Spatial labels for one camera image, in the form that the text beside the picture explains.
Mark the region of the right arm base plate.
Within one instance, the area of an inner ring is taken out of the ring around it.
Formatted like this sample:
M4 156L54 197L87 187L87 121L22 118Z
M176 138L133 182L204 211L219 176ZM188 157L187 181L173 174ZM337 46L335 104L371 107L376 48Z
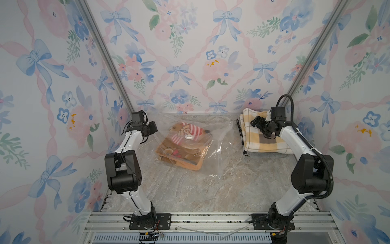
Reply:
M255 230L275 230L282 231L288 225L289 230L295 230L293 220L287 222L288 217L276 214L269 216L268 213L252 213L251 219L248 221L252 224Z

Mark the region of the orange cream striped blanket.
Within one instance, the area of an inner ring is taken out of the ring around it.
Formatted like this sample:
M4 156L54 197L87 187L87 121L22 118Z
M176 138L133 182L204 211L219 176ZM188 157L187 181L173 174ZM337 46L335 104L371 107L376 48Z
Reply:
M266 119L268 113L268 111L255 111L246 108L239 115L237 125L244 153L280 153L292 155L292 150L283 139L280 137L268 139L264 137L258 128L250 124L257 116Z

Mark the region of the clear plastic vacuum bag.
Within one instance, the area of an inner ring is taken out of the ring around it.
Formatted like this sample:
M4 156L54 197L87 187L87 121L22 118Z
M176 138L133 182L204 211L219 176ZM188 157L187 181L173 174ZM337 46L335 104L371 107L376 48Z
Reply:
M143 159L154 167L167 166L220 179L226 167L223 153L233 137L233 121L223 115L150 112L158 132L144 146Z

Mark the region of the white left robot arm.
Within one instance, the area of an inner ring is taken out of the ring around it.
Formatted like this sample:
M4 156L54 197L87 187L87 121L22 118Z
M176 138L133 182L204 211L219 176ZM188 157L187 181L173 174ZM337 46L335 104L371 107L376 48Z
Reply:
M157 224L155 208L141 188L142 172L137 158L140 145L155 132L156 124L148 121L145 111L133 112L131 121L124 128L123 142L105 156L109 189L124 197L133 208L133 214L124 217L130 223L130 229L152 229Z

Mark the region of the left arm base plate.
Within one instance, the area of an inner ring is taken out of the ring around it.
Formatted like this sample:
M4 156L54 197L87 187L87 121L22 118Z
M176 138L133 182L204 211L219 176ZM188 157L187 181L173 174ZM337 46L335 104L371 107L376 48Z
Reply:
M129 230L170 230L171 213L149 213L145 216L132 215Z

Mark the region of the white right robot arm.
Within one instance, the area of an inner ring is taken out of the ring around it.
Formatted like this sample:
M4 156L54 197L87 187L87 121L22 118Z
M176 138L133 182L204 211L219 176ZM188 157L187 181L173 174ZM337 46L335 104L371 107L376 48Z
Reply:
M293 121L286 118L284 107L272 107L267 118L255 117L250 122L265 136L283 139L292 150L297 164L291 173L291 187L274 202L265 217L253 218L253 223L267 222L271 229L288 230L296 213L310 199L324 199L334 188L334 160L323 155L298 130Z

